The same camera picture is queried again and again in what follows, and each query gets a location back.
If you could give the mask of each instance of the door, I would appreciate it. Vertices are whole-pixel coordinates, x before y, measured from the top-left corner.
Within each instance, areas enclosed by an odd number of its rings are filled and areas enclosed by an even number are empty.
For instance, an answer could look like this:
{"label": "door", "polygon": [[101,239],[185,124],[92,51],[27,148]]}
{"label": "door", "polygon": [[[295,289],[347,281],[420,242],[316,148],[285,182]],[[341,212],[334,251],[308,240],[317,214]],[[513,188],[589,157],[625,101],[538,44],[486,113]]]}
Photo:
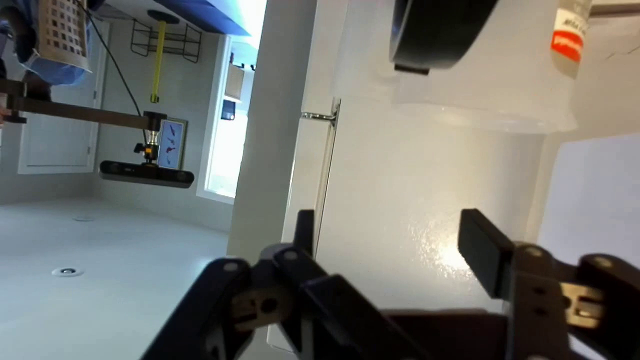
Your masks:
{"label": "door", "polygon": [[[336,101],[332,79],[346,3],[318,2],[305,112],[330,114]],[[315,208],[316,260],[374,305],[500,311],[502,303],[488,297],[458,254],[459,215],[479,208],[507,235],[521,238],[542,138],[399,118],[367,99],[339,100],[333,143],[326,131],[306,131],[311,120],[301,120],[283,241],[291,239],[285,236],[297,210]],[[321,140],[325,146],[316,147],[323,151],[301,164],[298,154],[308,155],[308,144]],[[320,178],[313,175],[318,169]],[[289,349],[274,327],[268,343]]]}
{"label": "door", "polygon": [[[109,24],[96,20],[96,25],[108,41]],[[90,31],[92,72],[87,72],[77,85],[54,86],[53,101],[100,108],[106,52],[93,28]],[[10,77],[15,78],[24,70],[11,53],[12,47],[9,43],[3,58]],[[23,116],[28,121],[22,127],[18,174],[93,172],[98,124],[34,113]]]}

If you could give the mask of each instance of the blue ceiling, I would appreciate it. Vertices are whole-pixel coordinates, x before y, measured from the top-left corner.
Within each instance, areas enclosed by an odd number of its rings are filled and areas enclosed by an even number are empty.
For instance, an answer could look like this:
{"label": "blue ceiling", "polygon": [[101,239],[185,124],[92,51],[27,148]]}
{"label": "blue ceiling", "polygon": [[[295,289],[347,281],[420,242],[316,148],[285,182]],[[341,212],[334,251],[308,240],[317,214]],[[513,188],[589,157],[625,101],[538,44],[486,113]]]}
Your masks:
{"label": "blue ceiling", "polygon": [[208,33],[250,36],[245,29],[207,0],[155,0],[155,2]]}

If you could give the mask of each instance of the person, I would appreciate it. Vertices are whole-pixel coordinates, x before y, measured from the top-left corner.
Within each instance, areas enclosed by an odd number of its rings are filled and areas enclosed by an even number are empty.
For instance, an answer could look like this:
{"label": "person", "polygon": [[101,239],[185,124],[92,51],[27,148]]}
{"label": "person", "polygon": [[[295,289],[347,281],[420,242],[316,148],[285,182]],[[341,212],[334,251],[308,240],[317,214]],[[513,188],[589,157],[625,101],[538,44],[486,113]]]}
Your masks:
{"label": "person", "polygon": [[[87,0],[87,8],[97,10],[105,0]],[[32,59],[38,43],[39,0],[0,0],[0,24],[8,25],[13,35],[16,57],[27,70],[22,78],[26,96],[51,101],[51,87],[73,85],[82,80],[84,69],[44,58]],[[0,59],[0,78],[6,79],[4,60]]]}

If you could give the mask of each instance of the blue shirt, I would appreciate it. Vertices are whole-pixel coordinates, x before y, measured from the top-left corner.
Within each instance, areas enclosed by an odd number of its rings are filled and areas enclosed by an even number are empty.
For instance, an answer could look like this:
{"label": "blue shirt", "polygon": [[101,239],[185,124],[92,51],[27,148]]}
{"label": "blue shirt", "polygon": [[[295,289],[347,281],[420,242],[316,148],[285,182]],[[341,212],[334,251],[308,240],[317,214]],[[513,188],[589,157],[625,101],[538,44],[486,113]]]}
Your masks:
{"label": "blue shirt", "polygon": [[[24,18],[27,20],[27,23],[36,31],[38,34],[38,0],[11,0],[13,5],[16,6],[22,14]],[[86,38],[87,38],[87,51],[90,51],[89,44],[91,43],[89,28],[87,24],[86,29]],[[86,72],[84,69],[79,67],[60,63],[53,60],[48,60],[41,58],[35,55],[27,61],[27,63],[23,63],[22,66],[25,68],[35,72],[40,76],[41,79],[48,82],[51,85],[74,85],[82,81],[84,77],[84,73]]]}

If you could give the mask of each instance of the cabinet door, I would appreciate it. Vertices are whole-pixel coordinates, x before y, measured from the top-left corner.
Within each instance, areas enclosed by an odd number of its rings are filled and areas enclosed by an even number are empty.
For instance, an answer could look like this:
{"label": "cabinet door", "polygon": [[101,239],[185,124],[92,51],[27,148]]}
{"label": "cabinet door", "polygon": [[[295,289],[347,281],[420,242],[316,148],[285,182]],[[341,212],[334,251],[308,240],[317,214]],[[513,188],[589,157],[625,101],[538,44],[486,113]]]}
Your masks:
{"label": "cabinet door", "polygon": [[[109,24],[97,22],[97,25],[106,37]],[[87,72],[77,85],[54,86],[53,101],[100,108],[106,52],[93,29],[91,42],[92,72]],[[13,44],[9,43],[3,58],[9,77],[19,79],[24,69],[12,50]],[[18,174],[93,172],[98,124],[34,113],[24,113],[23,116],[28,121],[22,127]]]}

